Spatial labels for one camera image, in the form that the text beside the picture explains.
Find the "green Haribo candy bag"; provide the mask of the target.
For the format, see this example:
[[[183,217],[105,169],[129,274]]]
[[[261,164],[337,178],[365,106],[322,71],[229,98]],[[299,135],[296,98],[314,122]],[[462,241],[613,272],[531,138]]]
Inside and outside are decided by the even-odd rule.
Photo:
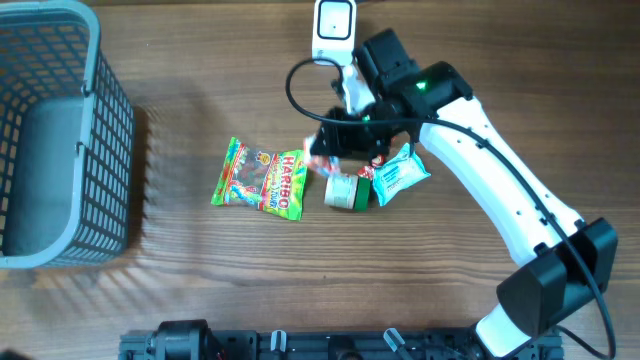
[[[271,153],[232,137],[211,204],[248,206],[300,221],[306,177],[302,150]]]

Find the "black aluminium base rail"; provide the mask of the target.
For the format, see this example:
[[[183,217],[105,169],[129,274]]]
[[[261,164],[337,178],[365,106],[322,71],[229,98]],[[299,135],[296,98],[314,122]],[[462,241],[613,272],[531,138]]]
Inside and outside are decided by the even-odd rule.
[[[492,358],[465,327],[423,331],[214,331],[206,320],[165,321],[120,337],[119,360],[458,360]]]

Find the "white barcode scanner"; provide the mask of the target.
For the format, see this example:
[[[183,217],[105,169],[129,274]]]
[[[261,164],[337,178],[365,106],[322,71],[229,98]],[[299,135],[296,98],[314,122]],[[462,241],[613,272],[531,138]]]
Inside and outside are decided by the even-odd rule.
[[[316,0],[312,58],[317,64],[348,66],[353,62],[357,5],[354,0]]]

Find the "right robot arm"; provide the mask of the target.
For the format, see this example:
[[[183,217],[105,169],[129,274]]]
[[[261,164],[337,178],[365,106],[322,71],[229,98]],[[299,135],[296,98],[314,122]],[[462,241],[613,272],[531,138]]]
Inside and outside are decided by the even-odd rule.
[[[516,264],[497,305],[471,328],[464,356],[512,359],[567,317],[602,304],[618,237],[604,219],[586,222],[558,200],[491,124],[471,86],[449,63],[419,66],[396,33],[333,49],[317,38],[311,59],[333,66],[342,103],[320,117],[315,155],[387,154],[406,133],[446,165],[487,213]]]

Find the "small red snack packet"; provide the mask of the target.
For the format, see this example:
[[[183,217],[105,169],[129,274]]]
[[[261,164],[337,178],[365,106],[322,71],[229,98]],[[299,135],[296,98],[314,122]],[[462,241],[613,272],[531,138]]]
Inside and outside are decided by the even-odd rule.
[[[311,146],[314,144],[315,140],[315,135],[308,136],[304,140],[303,162],[305,166],[309,170],[312,170],[323,177],[329,177],[333,174],[340,173],[341,169],[338,157],[311,154]]]

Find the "red package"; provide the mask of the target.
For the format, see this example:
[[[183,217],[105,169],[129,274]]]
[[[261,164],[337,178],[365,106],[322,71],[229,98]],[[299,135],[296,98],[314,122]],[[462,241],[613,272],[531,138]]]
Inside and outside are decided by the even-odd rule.
[[[376,170],[382,167],[385,164],[385,162],[386,162],[386,157],[382,154],[379,154],[371,160],[369,165],[363,166],[357,172],[357,175],[361,178],[366,178],[372,181],[374,179]]]

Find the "grey plastic mesh basket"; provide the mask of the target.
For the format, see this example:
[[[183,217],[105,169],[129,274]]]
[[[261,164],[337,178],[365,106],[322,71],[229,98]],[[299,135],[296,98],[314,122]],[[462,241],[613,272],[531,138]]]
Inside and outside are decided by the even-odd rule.
[[[128,242],[136,122],[78,1],[1,7],[1,265],[99,265]]]

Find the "light blue tissue packet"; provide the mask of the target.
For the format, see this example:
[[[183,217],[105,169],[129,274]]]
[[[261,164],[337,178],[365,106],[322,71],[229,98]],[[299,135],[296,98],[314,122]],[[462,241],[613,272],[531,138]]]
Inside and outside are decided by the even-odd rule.
[[[372,185],[379,205],[385,206],[400,191],[430,176],[414,147],[406,143],[394,158],[375,170]]]

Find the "green lid plastic jar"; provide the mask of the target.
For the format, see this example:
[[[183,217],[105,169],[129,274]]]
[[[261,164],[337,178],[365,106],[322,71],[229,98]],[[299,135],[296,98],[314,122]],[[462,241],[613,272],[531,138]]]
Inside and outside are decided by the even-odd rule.
[[[369,203],[371,181],[357,175],[332,174],[328,177],[324,204],[364,212]]]

